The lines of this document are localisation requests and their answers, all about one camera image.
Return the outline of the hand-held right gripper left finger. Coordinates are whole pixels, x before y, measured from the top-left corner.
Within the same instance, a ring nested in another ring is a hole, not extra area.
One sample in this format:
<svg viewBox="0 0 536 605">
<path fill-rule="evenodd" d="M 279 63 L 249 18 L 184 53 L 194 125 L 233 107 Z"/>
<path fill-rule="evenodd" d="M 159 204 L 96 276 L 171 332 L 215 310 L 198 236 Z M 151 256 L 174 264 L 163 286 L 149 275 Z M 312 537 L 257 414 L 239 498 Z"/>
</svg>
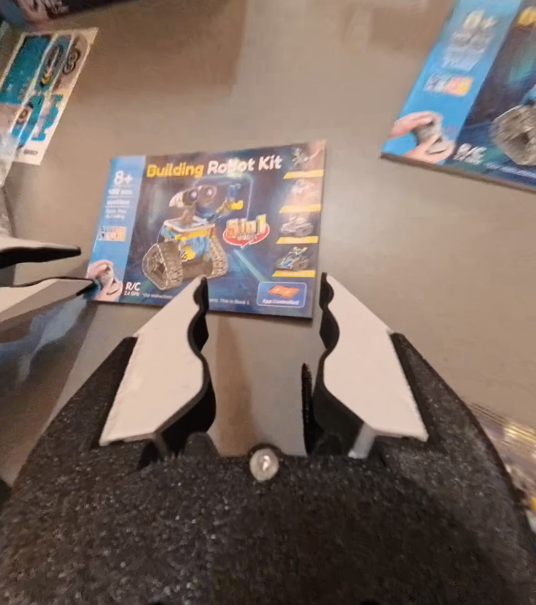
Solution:
<svg viewBox="0 0 536 605">
<path fill-rule="evenodd" d="M 183 452 L 216 417 L 209 364 L 206 278 L 195 278 L 135 334 L 135 345 L 99 438 L 99 446 L 152 441 Z"/>
</svg>

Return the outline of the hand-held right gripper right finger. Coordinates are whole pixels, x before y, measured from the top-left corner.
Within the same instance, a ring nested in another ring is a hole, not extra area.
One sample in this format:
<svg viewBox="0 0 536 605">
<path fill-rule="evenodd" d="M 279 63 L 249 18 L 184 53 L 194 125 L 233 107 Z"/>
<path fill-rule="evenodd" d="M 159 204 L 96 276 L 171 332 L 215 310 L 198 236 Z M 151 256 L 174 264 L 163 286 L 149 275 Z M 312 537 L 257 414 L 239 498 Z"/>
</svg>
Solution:
<svg viewBox="0 0 536 605">
<path fill-rule="evenodd" d="M 311 393 L 317 446 L 367 458 L 379 437 L 428 441 L 394 332 L 329 274 L 320 280 L 324 346 Z"/>
</svg>

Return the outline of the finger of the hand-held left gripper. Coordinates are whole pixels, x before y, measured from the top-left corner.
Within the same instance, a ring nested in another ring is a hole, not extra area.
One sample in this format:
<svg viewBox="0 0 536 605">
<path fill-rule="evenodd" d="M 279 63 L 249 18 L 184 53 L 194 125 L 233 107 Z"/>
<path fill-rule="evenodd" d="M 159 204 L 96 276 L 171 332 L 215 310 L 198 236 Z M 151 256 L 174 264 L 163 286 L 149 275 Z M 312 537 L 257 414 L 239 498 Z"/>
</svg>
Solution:
<svg viewBox="0 0 536 605">
<path fill-rule="evenodd" d="M 85 278 L 48 278 L 0 287 L 0 333 L 46 307 L 77 297 L 94 287 L 95 281 Z"/>
<path fill-rule="evenodd" d="M 23 263 L 43 263 L 81 255 L 77 246 L 19 239 L 0 235 L 0 269 Z"/>
</svg>

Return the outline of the blue sticker sheet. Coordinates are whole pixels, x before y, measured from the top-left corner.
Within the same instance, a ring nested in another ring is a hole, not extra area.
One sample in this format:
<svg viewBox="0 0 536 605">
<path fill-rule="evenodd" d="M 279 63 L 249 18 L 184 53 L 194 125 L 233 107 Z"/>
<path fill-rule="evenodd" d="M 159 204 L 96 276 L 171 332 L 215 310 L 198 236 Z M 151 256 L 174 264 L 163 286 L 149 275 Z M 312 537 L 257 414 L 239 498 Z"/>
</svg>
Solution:
<svg viewBox="0 0 536 605">
<path fill-rule="evenodd" d="M 0 130 L 15 162 L 38 166 L 97 37 L 98 28 L 25 33 L 0 78 Z"/>
</svg>

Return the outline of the small blue leaflet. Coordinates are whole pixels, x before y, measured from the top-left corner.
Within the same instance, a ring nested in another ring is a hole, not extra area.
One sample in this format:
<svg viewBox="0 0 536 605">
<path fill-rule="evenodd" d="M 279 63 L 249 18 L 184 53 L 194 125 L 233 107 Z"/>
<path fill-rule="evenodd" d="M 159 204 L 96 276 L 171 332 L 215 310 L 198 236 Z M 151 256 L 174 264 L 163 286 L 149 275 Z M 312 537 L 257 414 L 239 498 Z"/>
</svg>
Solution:
<svg viewBox="0 0 536 605">
<path fill-rule="evenodd" d="M 207 280 L 209 310 L 310 320 L 326 141 L 111 159 L 90 299 L 162 307 Z"/>
</svg>

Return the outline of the blue robot kit box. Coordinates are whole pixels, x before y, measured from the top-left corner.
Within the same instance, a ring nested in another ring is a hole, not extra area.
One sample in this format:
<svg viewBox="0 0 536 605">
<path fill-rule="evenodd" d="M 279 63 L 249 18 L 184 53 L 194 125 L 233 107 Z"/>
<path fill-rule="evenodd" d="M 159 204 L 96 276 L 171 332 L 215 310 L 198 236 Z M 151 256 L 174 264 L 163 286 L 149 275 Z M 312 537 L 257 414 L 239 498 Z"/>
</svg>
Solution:
<svg viewBox="0 0 536 605">
<path fill-rule="evenodd" d="M 71 14 L 120 3 L 123 1 L 0 1 L 0 16 L 11 26 L 31 31 Z"/>
</svg>

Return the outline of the large blue instruction booklet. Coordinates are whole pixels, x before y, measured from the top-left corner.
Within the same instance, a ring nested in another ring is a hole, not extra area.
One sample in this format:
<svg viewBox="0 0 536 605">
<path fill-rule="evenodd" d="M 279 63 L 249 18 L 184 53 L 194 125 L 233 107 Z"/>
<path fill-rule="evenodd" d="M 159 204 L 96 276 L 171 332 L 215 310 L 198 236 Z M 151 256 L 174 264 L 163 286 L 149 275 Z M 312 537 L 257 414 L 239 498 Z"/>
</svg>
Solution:
<svg viewBox="0 0 536 605">
<path fill-rule="evenodd" d="M 536 1 L 454 1 L 381 155 L 536 193 Z"/>
</svg>

